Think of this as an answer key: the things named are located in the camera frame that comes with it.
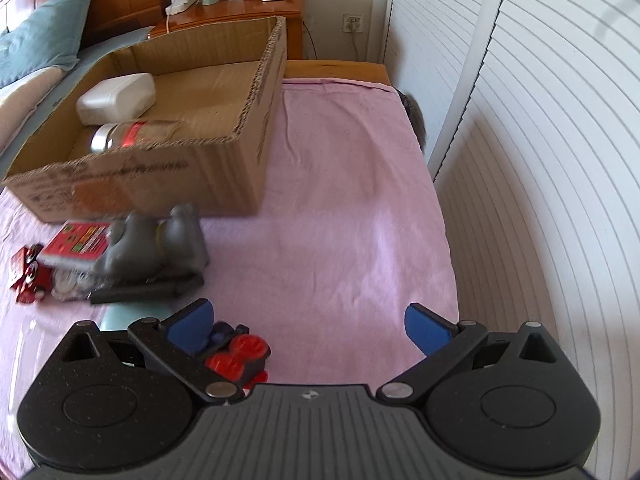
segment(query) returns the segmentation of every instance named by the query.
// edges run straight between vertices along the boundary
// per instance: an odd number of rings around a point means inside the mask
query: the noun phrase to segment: closet door
[[[415,103],[428,160],[458,84],[482,0],[392,0],[385,65]]]
[[[461,317],[542,320],[640,468],[640,2],[503,0],[435,184]]]

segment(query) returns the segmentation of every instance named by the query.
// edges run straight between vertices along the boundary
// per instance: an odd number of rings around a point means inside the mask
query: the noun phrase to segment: pillow
[[[48,66],[0,89],[0,154],[65,73]]]
[[[0,88],[47,66],[71,70],[91,0],[49,0],[0,36]]]

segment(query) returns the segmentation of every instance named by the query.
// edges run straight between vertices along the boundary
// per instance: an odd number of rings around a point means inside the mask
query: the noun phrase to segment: red book
[[[108,247],[109,222],[67,222],[38,255],[59,269],[89,270]]]

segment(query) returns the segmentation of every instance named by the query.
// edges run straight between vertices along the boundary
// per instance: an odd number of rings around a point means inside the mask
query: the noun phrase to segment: pink bed sheet
[[[286,80],[270,157],[258,216],[202,221],[212,264],[194,298],[268,341],[272,382],[376,389],[422,358],[404,334],[409,303],[458,318],[440,207],[398,95]],[[57,229],[2,193],[0,274],[21,245]],[[14,298],[0,288],[0,466],[10,480],[31,467],[15,427],[22,395],[71,324],[103,313]]]

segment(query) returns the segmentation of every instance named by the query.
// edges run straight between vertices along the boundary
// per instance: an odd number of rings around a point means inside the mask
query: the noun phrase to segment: metal screw
[[[382,386],[382,394],[388,399],[406,399],[413,392],[414,389],[405,383],[387,383]]]
[[[226,399],[227,397],[233,397],[238,392],[238,387],[233,383],[220,381],[211,383],[206,387],[205,392],[214,399]]]

